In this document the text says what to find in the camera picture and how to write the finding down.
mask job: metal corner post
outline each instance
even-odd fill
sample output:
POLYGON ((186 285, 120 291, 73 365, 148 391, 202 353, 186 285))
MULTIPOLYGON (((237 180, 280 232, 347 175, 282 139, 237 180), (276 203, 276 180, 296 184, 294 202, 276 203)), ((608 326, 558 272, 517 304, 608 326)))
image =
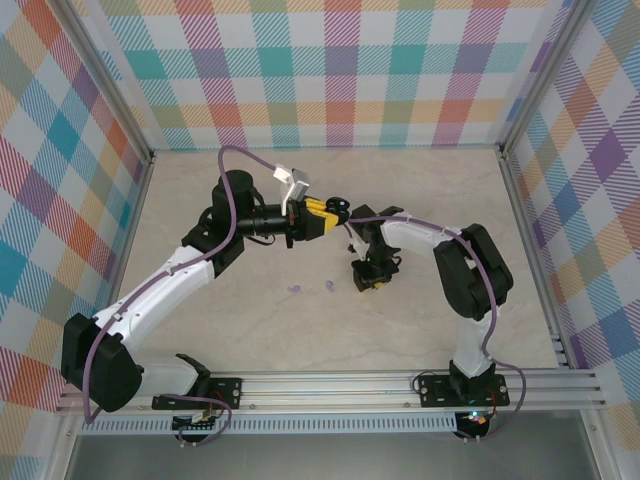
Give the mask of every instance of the metal corner post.
POLYGON ((549 86, 553 83, 562 64, 569 55, 571 47, 582 31, 582 27, 589 19, 591 12, 600 0, 575 0, 567 16, 565 24, 560 30, 558 38, 551 46, 547 58, 536 77, 527 97, 524 99, 511 128, 507 132, 502 151, 507 159, 513 152, 516 144, 527 130, 527 127, 542 102, 549 86))

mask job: colorful plaid wall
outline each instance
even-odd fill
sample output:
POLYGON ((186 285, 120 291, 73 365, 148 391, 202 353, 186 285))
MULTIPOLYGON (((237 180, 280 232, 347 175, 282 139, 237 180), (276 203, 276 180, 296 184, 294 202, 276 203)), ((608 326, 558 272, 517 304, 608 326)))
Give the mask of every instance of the colorful plaid wall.
POLYGON ((152 143, 198 149, 493 144, 549 0, 73 3, 152 143))
POLYGON ((640 467, 640 0, 601 0, 513 164, 579 366, 640 467))
POLYGON ((42 464, 62 326, 104 306, 141 172, 45 1, 0 0, 2 479, 42 464))
POLYGON ((500 134, 498 135, 498 142, 503 143, 511 125, 513 125, 513 121, 515 120, 518 112, 520 111, 520 107, 522 106, 522 102, 529 95, 531 91, 531 87, 533 87, 536 79, 538 78, 538 74, 540 73, 540 69, 545 64, 547 60, 547 56, 551 51, 551 45, 555 42, 558 34, 562 30, 567 18, 569 17, 569 13, 571 12, 571 7, 575 3, 575 0, 563 0, 560 9, 556 14, 556 18, 553 20, 553 24, 551 28, 547 32, 547 35, 544 38, 544 42, 542 42, 542 46, 536 55, 536 59, 531 64, 529 68, 529 72, 525 78, 524 83, 520 87, 518 91, 518 95, 516 96, 511 109, 509 110, 509 115, 507 115, 507 120, 504 122, 502 129, 500 130, 500 134))

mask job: marble-like floor surface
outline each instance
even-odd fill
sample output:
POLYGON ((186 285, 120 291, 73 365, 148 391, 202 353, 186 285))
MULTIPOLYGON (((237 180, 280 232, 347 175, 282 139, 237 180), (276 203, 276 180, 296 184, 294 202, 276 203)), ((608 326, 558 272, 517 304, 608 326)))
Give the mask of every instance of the marble-like floor surface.
MULTIPOLYGON (((256 150, 306 171, 309 195, 341 196, 352 207, 390 205, 443 226, 481 223, 511 269, 515 286, 489 345, 522 367, 557 366, 508 195, 489 149, 256 150)), ((227 170, 254 176, 267 203, 279 201, 271 172, 240 154, 227 170)), ((179 245, 211 202, 217 152, 160 153, 121 292, 139 284, 179 245)), ((212 371, 398 370, 445 368, 457 320, 432 258, 403 253, 400 273, 377 291, 353 284, 343 228, 287 250, 284 239, 245 252, 220 278, 180 305, 142 352, 189 354, 212 371), (334 284, 334 292, 326 282, 334 284), (298 293, 287 287, 300 285, 298 293)))

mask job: purple cable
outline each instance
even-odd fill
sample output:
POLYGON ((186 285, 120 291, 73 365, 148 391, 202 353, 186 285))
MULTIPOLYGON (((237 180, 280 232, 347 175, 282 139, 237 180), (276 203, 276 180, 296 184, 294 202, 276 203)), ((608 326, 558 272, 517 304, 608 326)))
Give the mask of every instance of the purple cable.
MULTIPOLYGON (((166 398, 173 398, 175 400, 187 400, 189 402, 212 403, 214 405, 221 406, 227 411, 228 413, 227 421, 224 422, 224 425, 222 426, 222 428, 218 430, 216 433, 212 433, 211 435, 207 436, 204 440, 201 440, 198 443, 192 444, 194 447, 201 447, 202 445, 206 445, 207 443, 213 442, 216 438, 222 435, 222 432, 224 432, 227 428, 229 428, 229 425, 231 425, 231 417, 233 416, 233 414, 231 413, 231 407, 227 403, 223 402, 222 400, 216 400, 215 398, 206 398, 206 397, 190 397, 188 395, 175 395, 173 393, 171 394, 167 393, 162 396, 166 398)), ((182 432, 184 429, 185 427, 178 429, 178 440, 180 440, 183 444, 186 443, 186 440, 182 438, 182 432)))
POLYGON ((480 277, 482 277, 482 282, 484 283, 484 286, 487 289, 487 293, 489 294, 489 303, 491 304, 491 323, 489 324, 489 330, 487 330, 487 333, 484 336, 484 339, 482 340, 482 346, 481 346, 482 353, 489 360, 493 361, 496 365, 499 365, 502 368, 506 368, 506 369, 514 370, 518 372, 518 374, 520 375, 520 378, 522 379, 522 394, 520 395, 520 399, 516 404, 516 408, 513 409, 513 413, 509 415, 509 418, 507 418, 507 420, 502 425, 500 425, 500 427, 498 427, 493 432, 487 434, 484 438, 486 439, 489 437, 494 437, 497 434, 502 433, 505 427, 515 419, 515 417, 518 415, 518 412, 520 412, 522 405, 524 404, 524 398, 527 394, 527 379, 520 367, 516 367, 515 365, 511 365, 510 363, 504 363, 499 360, 496 360, 491 356, 491 354, 487 350, 487 344, 489 343, 489 340, 491 339, 491 336, 493 335, 493 332, 496 329, 496 324, 498 323, 498 304, 496 302, 496 296, 493 292, 493 287, 491 286, 491 281, 489 280, 489 275, 487 275, 487 271, 484 269, 482 262, 480 262, 480 258, 478 258, 478 256, 476 255, 476 252, 473 251, 473 249, 471 248, 471 245, 469 245, 469 242, 467 242, 464 238, 462 238, 456 232, 452 232, 449 229, 442 228, 434 223, 425 222, 424 220, 418 220, 417 218, 392 217, 392 216, 370 217, 370 218, 352 219, 352 220, 349 220, 349 223, 366 223, 371 221, 385 221, 385 222, 407 222, 408 221, 411 223, 415 223, 416 225, 421 225, 423 227, 430 228, 432 230, 441 231, 443 233, 446 233, 451 238, 456 240, 460 245, 462 245, 462 247, 467 251, 469 256, 475 262, 476 266, 478 267, 478 272, 480 272, 480 277))
POLYGON ((82 372, 82 403, 83 403, 83 409, 84 409, 84 421, 87 425, 91 425, 93 421, 96 419, 96 417, 98 416, 98 414, 100 413, 100 411, 102 410, 100 407, 98 407, 93 413, 91 413, 91 405, 90 405, 90 397, 89 397, 89 380, 91 378, 91 367, 93 366, 93 359, 96 355, 96 352, 98 351, 98 346, 100 345, 100 342, 102 341, 104 336, 107 334, 109 329, 122 316, 122 314, 127 311, 127 308, 129 308, 129 306, 133 302, 135 302, 144 292, 146 292, 149 288, 155 285, 159 280, 167 276, 173 275, 174 273, 184 268, 190 267, 191 265, 195 265, 196 263, 201 262, 202 260, 208 260, 209 258, 214 256, 216 253, 218 253, 220 250, 222 250, 224 247, 226 247, 227 244, 233 238, 233 235, 236 231, 237 218, 236 218, 236 205, 235 205, 235 202, 233 201, 231 186, 229 185, 229 179, 227 178, 227 174, 224 170, 223 159, 224 159, 224 153, 227 150, 235 150, 236 152, 240 152, 243 155, 246 155, 247 157, 255 160, 260 165, 263 165, 271 170, 276 169, 274 165, 271 165, 269 162, 262 160, 257 155, 254 155, 253 153, 241 147, 226 145, 220 148, 220 150, 218 150, 218 167, 220 168, 220 178, 222 178, 222 185, 224 186, 224 191, 227 194, 227 198, 229 199, 229 210, 231 211, 231 226, 229 228, 229 233, 227 233, 227 236, 222 241, 222 243, 220 243, 220 245, 218 245, 213 250, 207 253, 204 253, 199 257, 194 258, 193 260, 176 265, 175 267, 171 268, 170 270, 171 273, 167 271, 163 271, 163 272, 160 272, 155 277, 149 279, 147 283, 145 283, 142 287, 140 287, 138 290, 133 292, 129 298, 127 298, 127 300, 112 315, 112 317, 105 324, 105 326, 102 327, 100 332, 98 332, 98 335, 96 336, 95 340, 91 344, 91 348, 89 349, 89 353, 87 354, 87 360, 84 363, 84 371, 82 372))

